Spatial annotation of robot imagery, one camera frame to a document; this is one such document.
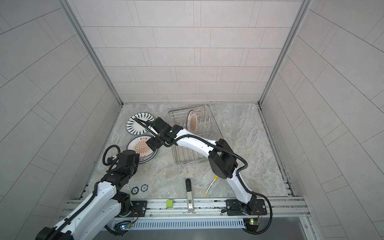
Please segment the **blue striped white plate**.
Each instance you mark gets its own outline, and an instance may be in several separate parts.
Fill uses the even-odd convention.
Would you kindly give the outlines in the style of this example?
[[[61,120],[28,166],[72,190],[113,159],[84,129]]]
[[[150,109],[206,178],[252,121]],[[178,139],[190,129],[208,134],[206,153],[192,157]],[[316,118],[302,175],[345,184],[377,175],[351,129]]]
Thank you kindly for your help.
[[[154,120],[154,117],[149,113],[141,112],[129,118],[126,123],[127,132],[131,135],[140,136],[146,134],[148,130],[145,129],[142,125],[140,125],[137,121],[135,121],[135,119],[140,120],[140,122],[144,124],[144,122],[152,122]]]

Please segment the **red text white plate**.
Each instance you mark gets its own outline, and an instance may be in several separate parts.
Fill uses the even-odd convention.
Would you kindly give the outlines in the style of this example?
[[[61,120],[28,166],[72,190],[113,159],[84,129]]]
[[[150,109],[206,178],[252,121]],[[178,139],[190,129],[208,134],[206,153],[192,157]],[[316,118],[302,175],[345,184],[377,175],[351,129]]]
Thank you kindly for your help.
[[[190,110],[187,116],[187,130],[195,133],[197,130],[197,114],[194,110]]]

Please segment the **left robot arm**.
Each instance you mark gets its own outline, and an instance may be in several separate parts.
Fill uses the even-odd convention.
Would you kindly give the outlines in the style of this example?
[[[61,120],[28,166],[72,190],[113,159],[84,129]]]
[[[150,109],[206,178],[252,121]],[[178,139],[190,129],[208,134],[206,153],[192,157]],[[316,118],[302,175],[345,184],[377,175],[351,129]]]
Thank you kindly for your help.
[[[121,192],[124,185],[137,172],[140,155],[134,150],[124,150],[107,162],[109,169],[93,192],[66,218],[54,227],[44,227],[37,240],[92,240],[102,229],[115,237],[123,237],[129,230],[126,224],[112,229],[108,226],[116,216],[139,213],[131,203],[131,196]]]

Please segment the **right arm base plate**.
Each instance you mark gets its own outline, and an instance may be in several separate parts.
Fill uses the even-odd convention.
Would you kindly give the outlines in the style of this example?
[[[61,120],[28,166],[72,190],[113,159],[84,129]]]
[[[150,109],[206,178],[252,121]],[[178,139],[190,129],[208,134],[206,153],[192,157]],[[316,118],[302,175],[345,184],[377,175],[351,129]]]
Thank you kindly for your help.
[[[223,209],[228,216],[266,216],[267,205],[263,199],[256,199],[250,205],[239,202],[236,199],[226,200],[226,208]]]

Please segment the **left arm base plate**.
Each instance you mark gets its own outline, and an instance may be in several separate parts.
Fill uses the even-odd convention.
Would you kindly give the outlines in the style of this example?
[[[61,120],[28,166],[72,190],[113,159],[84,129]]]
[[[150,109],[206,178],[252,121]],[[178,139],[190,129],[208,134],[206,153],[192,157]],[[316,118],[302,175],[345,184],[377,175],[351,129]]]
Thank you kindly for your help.
[[[118,216],[122,218],[144,217],[147,204],[147,201],[125,202],[122,204],[122,208]]]

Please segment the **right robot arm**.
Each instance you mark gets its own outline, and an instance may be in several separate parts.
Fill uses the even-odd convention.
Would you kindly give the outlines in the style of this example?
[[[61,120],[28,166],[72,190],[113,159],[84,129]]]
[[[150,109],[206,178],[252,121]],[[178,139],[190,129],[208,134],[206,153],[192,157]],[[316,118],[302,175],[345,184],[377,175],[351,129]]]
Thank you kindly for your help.
[[[260,193],[253,192],[243,180],[240,172],[248,167],[247,161],[235,154],[224,139],[218,141],[207,140],[190,133],[179,125],[171,127],[160,117],[154,121],[144,121],[134,118],[134,121],[145,128],[153,136],[147,141],[152,149],[159,149],[161,146],[167,148],[173,145],[191,149],[209,160],[212,172],[221,179],[225,179],[235,192],[239,203],[240,212],[244,215],[262,216],[262,210],[257,207],[258,197],[264,199],[269,207],[269,220],[261,230],[248,223],[244,230],[248,234],[260,235],[265,233],[271,226],[273,220],[273,209],[269,199]]]

